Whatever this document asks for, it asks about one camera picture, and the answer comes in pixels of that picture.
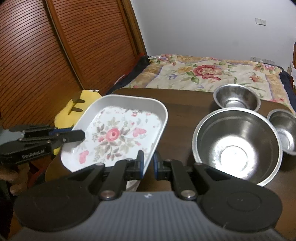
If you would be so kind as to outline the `person's left hand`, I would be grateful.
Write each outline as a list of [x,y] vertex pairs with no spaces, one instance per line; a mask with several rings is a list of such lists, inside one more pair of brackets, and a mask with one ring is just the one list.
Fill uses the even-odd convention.
[[1,181],[8,182],[11,186],[9,193],[16,196],[27,190],[29,164],[21,164],[16,169],[9,169],[1,165]]

